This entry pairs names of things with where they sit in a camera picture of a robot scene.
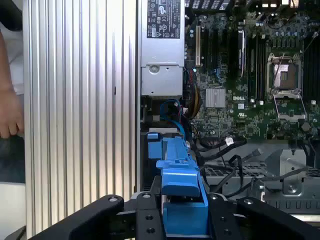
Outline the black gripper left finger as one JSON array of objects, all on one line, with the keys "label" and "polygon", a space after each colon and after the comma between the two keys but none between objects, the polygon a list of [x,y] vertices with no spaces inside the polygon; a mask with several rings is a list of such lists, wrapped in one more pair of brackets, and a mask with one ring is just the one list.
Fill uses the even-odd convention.
[{"label": "black gripper left finger", "polygon": [[34,240],[164,240],[161,180],[125,201],[106,195],[32,237]]}]

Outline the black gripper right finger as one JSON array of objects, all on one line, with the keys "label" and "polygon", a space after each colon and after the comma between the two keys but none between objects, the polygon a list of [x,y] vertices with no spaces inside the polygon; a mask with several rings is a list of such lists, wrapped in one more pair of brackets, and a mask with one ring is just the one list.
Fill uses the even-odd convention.
[{"label": "black gripper right finger", "polygon": [[207,195],[213,240],[318,240],[320,230],[253,197],[229,202]]}]

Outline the person's bare hand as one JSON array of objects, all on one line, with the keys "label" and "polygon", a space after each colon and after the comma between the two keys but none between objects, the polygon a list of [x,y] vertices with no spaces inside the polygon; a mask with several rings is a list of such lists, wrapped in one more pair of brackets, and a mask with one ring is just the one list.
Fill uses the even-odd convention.
[{"label": "person's bare hand", "polygon": [[24,112],[19,96],[12,84],[0,87],[0,137],[23,134],[25,130]]}]

